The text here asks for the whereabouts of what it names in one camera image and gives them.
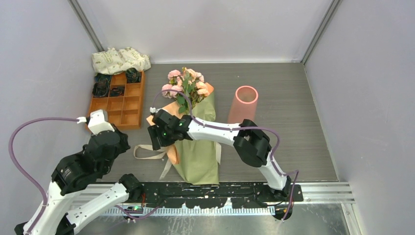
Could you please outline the pink cylindrical vase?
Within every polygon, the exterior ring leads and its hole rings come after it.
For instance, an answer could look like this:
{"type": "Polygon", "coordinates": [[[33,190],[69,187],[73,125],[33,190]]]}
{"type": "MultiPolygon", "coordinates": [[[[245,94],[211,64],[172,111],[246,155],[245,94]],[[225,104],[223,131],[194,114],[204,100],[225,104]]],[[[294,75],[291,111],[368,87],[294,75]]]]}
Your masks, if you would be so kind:
{"type": "Polygon", "coordinates": [[[254,121],[258,91],[252,86],[241,86],[236,89],[228,115],[228,123],[242,123],[244,119],[254,121]]]}

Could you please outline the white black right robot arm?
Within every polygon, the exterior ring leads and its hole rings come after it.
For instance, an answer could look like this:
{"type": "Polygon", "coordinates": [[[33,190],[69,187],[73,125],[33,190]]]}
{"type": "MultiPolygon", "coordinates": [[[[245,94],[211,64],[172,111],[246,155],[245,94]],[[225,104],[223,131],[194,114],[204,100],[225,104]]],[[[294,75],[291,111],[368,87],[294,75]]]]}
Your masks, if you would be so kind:
{"type": "Polygon", "coordinates": [[[153,125],[148,127],[153,150],[177,141],[213,141],[235,148],[242,162],[256,167],[267,180],[272,196],[284,201],[291,194],[291,178],[273,160],[270,138],[253,121],[226,124],[184,115],[178,118],[164,109],[150,108],[153,125]]]}

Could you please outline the beige printed ribbon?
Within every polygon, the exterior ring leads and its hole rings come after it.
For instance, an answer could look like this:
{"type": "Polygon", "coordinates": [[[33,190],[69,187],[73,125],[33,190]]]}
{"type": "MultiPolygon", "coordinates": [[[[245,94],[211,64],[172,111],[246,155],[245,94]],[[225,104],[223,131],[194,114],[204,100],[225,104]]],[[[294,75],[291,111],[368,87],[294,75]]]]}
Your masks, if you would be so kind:
{"type": "MultiPolygon", "coordinates": [[[[137,160],[160,160],[160,159],[163,159],[164,156],[167,155],[167,153],[168,153],[167,148],[162,147],[161,149],[156,150],[156,152],[158,152],[157,155],[142,158],[142,157],[138,157],[138,155],[137,155],[137,150],[139,148],[144,149],[144,150],[154,151],[152,145],[149,145],[149,144],[138,144],[138,145],[136,145],[133,149],[133,157],[137,160]]],[[[166,177],[166,175],[170,171],[172,165],[173,164],[171,163],[170,160],[166,160],[164,169],[163,169],[162,173],[160,174],[159,181],[163,180],[166,177]]]]}

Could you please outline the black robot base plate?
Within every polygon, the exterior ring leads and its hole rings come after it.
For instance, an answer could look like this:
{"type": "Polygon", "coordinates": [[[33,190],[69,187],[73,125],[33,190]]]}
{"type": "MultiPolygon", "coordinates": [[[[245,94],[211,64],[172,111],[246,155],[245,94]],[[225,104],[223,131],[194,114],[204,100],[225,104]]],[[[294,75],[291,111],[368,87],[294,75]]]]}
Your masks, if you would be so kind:
{"type": "Polygon", "coordinates": [[[222,182],[217,185],[192,185],[183,182],[128,183],[128,203],[150,208],[193,209],[223,208],[227,201],[233,209],[264,208],[287,203],[289,193],[277,192],[264,182],[222,182]]]}

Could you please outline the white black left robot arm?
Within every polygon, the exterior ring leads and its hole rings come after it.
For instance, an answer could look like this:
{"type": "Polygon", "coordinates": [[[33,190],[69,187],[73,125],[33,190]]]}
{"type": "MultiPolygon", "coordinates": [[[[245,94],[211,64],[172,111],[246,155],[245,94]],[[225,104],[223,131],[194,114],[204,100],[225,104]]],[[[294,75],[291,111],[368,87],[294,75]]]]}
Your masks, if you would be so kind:
{"type": "Polygon", "coordinates": [[[70,210],[72,202],[90,184],[108,174],[115,159],[130,149],[128,136],[114,124],[92,134],[82,151],[64,157],[51,175],[47,203],[36,211],[39,215],[16,225],[18,235],[75,235],[107,209],[126,201],[137,202],[143,195],[143,186],[132,174],[124,174],[112,188],[77,209],[70,210]]]}

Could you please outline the green paper flower bouquet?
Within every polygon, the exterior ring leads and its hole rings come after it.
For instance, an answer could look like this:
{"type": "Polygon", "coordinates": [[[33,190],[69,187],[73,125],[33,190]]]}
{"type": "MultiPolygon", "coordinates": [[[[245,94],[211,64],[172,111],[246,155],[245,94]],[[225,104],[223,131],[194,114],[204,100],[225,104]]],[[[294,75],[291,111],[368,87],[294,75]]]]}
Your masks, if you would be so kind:
{"type": "Polygon", "coordinates": [[[162,86],[161,94],[177,101],[180,114],[187,113],[190,107],[211,94],[204,76],[193,69],[183,67],[181,71],[172,70],[167,78],[168,83],[162,86]]]}

